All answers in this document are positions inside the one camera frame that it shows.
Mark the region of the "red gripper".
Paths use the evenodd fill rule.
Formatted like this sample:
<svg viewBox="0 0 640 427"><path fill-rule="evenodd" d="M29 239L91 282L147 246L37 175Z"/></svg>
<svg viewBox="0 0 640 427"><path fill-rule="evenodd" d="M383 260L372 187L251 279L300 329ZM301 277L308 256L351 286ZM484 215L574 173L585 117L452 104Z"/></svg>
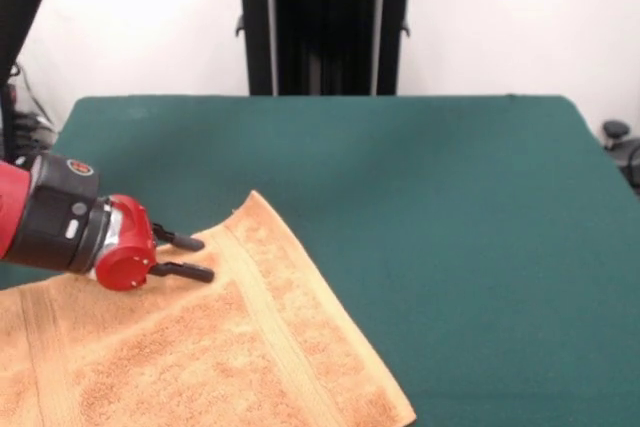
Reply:
<svg viewBox="0 0 640 427"><path fill-rule="evenodd" d="M184 262L156 264L154 237L185 251L204 249L202 240L169 231L159 223L151 224L146 209L130 196L112 195L108 200L109 224L94 262L94 277L101 286L112 291L132 290L146 283L148 273L202 283L214 280L214 271L207 267Z"/></svg>

